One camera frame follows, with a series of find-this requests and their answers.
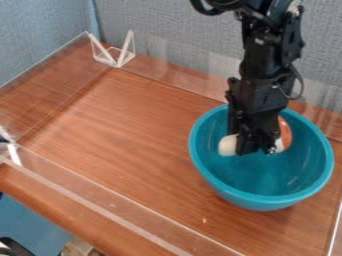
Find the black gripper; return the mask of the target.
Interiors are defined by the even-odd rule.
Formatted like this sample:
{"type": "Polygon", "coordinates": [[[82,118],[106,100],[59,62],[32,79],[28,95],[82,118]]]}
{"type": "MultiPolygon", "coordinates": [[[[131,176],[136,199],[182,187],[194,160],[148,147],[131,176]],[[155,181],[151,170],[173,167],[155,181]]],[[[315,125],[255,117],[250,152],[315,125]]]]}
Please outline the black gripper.
{"type": "Polygon", "coordinates": [[[229,134],[238,134],[237,154],[266,154],[281,137],[278,117],[287,107],[298,73],[299,38],[290,33],[277,40],[270,34],[245,40],[241,78],[230,77],[229,134]]]}

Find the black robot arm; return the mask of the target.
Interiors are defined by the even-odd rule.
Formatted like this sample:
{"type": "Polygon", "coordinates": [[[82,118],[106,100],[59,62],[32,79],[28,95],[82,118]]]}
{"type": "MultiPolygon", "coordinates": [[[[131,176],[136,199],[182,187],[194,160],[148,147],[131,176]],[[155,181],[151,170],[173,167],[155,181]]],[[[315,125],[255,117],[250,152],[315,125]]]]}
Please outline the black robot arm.
{"type": "Polygon", "coordinates": [[[303,79],[294,62],[302,56],[305,41],[301,0],[190,0],[206,16],[229,11],[242,23],[243,59],[239,76],[227,79],[227,129],[218,144],[223,156],[257,151],[283,152],[291,145],[291,130],[279,116],[303,79]]]}

